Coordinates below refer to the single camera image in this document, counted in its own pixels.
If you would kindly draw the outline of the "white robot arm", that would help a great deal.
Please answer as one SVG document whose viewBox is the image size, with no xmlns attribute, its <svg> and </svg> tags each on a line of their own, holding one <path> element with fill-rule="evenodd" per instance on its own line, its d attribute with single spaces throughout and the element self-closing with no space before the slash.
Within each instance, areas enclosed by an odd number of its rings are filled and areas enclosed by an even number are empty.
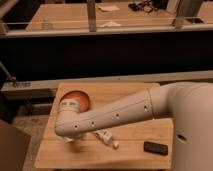
<svg viewBox="0 0 213 171">
<path fill-rule="evenodd" d="M 213 83 L 176 82 L 146 89 L 93 110 L 59 103 L 55 133 L 79 135 L 157 118 L 173 119 L 172 171 L 213 171 Z"/>
</svg>

